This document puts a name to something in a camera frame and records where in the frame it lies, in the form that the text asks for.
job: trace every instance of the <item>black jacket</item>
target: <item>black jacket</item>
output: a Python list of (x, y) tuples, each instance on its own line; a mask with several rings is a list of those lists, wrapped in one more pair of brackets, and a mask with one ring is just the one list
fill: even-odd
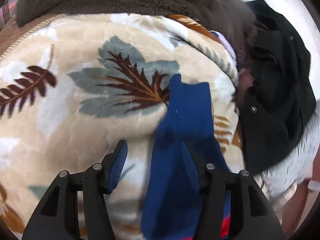
[(297, 145), (316, 107), (309, 82), (310, 53), (281, 14), (263, 0), (247, 5), (264, 25), (252, 51), (254, 87), (240, 109), (247, 170), (257, 174)]

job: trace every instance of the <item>dark brown plush blanket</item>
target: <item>dark brown plush blanket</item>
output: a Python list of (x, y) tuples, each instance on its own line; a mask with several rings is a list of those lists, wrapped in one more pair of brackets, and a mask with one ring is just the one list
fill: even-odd
[(238, 67), (250, 63), (248, 50), (257, 33), (255, 15), (241, 0), (18, 0), (16, 20), (23, 26), (45, 13), (183, 14), (222, 33), (234, 48)]

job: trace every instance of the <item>blue fabric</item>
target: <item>blue fabric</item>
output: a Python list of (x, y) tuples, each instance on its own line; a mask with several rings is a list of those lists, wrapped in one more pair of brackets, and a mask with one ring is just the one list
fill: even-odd
[[(203, 196), (192, 189), (181, 157), (181, 143), (191, 141), (197, 153), (223, 171), (228, 167), (214, 138), (208, 83), (188, 85), (179, 74), (170, 81), (167, 115), (156, 132), (151, 175), (141, 228), (147, 240), (176, 240), (194, 234)], [(230, 198), (225, 211), (230, 214)]]

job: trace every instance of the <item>jacket button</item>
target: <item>jacket button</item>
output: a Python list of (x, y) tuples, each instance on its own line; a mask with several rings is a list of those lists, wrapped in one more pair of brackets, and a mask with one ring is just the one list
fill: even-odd
[(251, 106), (251, 112), (256, 113), (257, 112), (257, 108), (255, 106)]

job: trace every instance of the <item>pile of clothes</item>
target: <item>pile of clothes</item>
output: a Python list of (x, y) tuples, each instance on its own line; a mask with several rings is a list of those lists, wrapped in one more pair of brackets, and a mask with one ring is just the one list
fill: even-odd
[[(183, 140), (288, 199), (320, 143), (309, 70), (263, 0), (18, 0), (0, 33), (0, 217), (21, 238), (59, 171), (86, 170), (120, 139), (128, 157), (106, 196), (117, 239), (192, 238), (203, 197)], [(226, 194), (222, 238), (229, 222)]]

